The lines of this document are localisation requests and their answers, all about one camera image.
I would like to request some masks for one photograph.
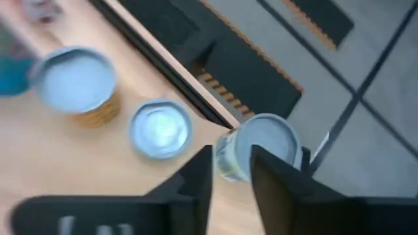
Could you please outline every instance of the can lid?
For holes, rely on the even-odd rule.
[[[82,47],[62,48],[47,55],[35,67],[34,77],[44,102],[68,113],[98,108],[116,86],[112,64],[98,52]]]
[[[135,149],[145,156],[170,159],[190,145],[191,128],[191,118],[180,104],[154,99],[138,108],[129,135]]]
[[[251,146],[259,145],[286,163],[300,169],[302,150],[295,130],[275,114],[257,114],[238,131],[235,152],[241,170],[250,176]]]

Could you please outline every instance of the wooden table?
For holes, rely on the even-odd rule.
[[[0,1],[0,16],[32,45],[39,56],[62,45],[85,45],[115,64],[123,109],[108,125],[85,130],[43,105],[33,91],[0,99],[0,234],[8,234],[8,213],[35,195],[143,195],[167,179],[226,128],[193,118],[191,147],[171,161],[150,161],[134,152],[127,138],[129,118],[150,98],[185,99],[140,53],[134,51],[84,0],[62,0],[64,15],[48,27],[27,23],[10,1]],[[214,176],[209,234],[262,234],[251,185]]]

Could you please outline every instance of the metal can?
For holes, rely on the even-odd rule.
[[[22,4],[26,16],[42,24],[54,21],[60,12],[54,0],[23,0]]]
[[[250,181],[252,145],[300,170],[302,149],[295,130],[277,115],[257,114],[216,142],[213,154],[218,173],[228,181]]]
[[[73,46],[47,55],[35,65],[33,79],[48,106],[83,127],[100,127],[120,112],[114,68],[90,48]]]
[[[28,74],[36,58],[0,20],[0,95],[16,95],[29,87]]]
[[[190,115],[177,102],[152,99],[132,117],[129,136],[133,147],[151,159],[171,159],[190,145]]]

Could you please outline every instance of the tiled floor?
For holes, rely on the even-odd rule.
[[[281,0],[265,0],[342,75],[351,91],[256,0],[207,1],[302,85],[305,94],[289,121],[305,146],[314,152],[336,123],[347,120],[333,135],[315,179],[347,195],[417,195],[418,12],[377,76],[369,76],[416,7],[414,0],[335,0],[355,22],[338,51],[322,45]],[[359,90],[365,92],[362,98],[357,89],[367,87],[364,81],[372,83]],[[352,112],[347,112],[349,102],[356,104]]]

